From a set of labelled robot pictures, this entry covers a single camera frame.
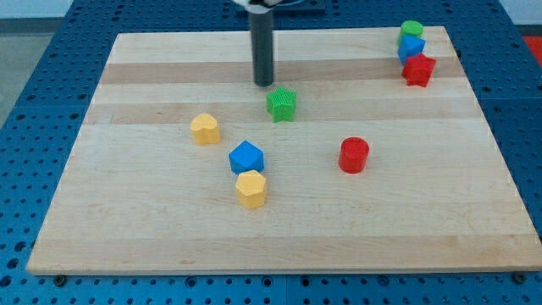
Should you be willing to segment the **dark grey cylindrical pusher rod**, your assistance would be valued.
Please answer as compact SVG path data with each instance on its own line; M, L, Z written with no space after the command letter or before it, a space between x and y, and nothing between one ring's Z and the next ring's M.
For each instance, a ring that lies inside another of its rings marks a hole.
M253 81L266 87L274 83L274 13L249 13Z

